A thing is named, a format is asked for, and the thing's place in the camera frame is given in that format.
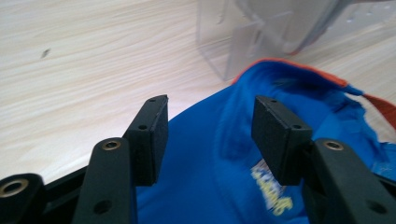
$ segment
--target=embroidered logo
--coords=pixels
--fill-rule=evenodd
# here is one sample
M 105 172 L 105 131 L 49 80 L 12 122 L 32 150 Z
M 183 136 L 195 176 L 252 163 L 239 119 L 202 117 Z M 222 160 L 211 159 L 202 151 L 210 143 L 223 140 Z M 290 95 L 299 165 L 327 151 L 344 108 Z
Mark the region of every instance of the embroidered logo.
M 275 216 L 280 216 L 285 209 L 290 210 L 293 207 L 291 197 L 282 196 L 286 187 L 279 185 L 264 160 L 251 168 L 251 175 L 262 190 L 267 209 L 271 210 Z

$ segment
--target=blue fabric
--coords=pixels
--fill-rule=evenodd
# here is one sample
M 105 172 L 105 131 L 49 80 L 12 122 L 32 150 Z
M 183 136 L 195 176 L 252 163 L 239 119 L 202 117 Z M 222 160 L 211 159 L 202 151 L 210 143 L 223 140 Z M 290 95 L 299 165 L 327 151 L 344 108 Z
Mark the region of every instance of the blue fabric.
M 388 153 L 396 147 L 378 143 L 364 109 L 345 92 L 362 95 L 286 63 L 255 64 L 170 121 L 159 182 L 137 189 L 139 223 L 308 223 L 301 186 L 282 189 L 292 207 L 275 215 L 252 177 L 262 159 L 250 137 L 256 95 L 282 102 L 313 128 L 314 140 L 346 142 L 370 169 L 396 176 L 395 154 Z

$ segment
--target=metal grommet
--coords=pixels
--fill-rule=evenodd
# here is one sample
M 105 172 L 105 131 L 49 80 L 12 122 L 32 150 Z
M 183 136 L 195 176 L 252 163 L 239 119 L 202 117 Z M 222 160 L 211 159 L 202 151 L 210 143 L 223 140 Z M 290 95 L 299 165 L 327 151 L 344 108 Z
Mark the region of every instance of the metal grommet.
M 339 144 L 339 143 L 337 143 L 337 142 L 334 142 L 334 141 L 325 141 L 325 142 L 323 143 L 323 145 L 324 145 L 326 148 L 331 149 L 331 150 L 337 150 L 337 151 L 344 150 L 343 145 L 341 145 L 341 144 Z
M 104 150 L 114 150 L 114 149 L 119 148 L 120 146 L 121 146 L 121 142 L 111 140 L 111 141 L 103 143 L 102 144 L 102 149 L 104 149 Z
M 22 192 L 29 185 L 27 179 L 11 180 L 0 187 L 0 198 L 7 198 Z

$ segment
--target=light wood grain table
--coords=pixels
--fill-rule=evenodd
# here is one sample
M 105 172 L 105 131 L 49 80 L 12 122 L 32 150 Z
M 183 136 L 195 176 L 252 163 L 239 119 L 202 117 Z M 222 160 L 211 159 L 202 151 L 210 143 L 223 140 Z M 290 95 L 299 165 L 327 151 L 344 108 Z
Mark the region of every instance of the light wood grain table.
M 121 136 L 148 98 L 167 94 L 172 118 L 227 87 L 196 46 L 197 8 L 194 0 L 1 1 L 0 179 L 37 173 L 49 183 L 87 165 L 97 142 Z M 395 27 L 291 59 L 396 103 Z

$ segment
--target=clear plastic container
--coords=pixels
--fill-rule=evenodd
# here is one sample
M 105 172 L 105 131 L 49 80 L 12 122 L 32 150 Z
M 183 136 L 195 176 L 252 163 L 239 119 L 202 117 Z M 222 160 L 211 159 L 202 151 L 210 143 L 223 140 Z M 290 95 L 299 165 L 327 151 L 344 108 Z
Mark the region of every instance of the clear plastic container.
M 197 43 L 228 80 L 260 58 L 287 57 L 387 21 L 395 9 L 395 1 L 200 0 Z

